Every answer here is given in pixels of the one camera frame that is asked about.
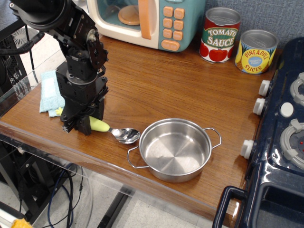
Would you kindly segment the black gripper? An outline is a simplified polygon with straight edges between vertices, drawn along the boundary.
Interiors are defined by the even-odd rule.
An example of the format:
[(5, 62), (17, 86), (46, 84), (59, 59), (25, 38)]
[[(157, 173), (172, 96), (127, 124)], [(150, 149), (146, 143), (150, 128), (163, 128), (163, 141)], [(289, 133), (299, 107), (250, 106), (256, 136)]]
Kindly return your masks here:
[(105, 95), (108, 92), (107, 77), (93, 71), (88, 79), (81, 80), (75, 73), (69, 73), (65, 61), (56, 69), (57, 82), (65, 106), (60, 120), (64, 132), (75, 129), (84, 135), (91, 134), (89, 115), (103, 120)]

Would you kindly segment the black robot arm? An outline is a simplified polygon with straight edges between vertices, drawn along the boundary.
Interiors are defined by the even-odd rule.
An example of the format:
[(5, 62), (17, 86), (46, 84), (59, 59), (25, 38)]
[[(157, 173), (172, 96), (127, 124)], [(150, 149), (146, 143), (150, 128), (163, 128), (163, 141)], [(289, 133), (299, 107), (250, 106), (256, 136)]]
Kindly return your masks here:
[(18, 49), (1, 49), (1, 56), (24, 54), (47, 33), (59, 42), (66, 61), (56, 70), (65, 106), (60, 120), (63, 130), (91, 134), (90, 117), (102, 120), (108, 92), (104, 64), (107, 50), (99, 39), (94, 21), (71, 0), (13, 0), (13, 14), (39, 31)]

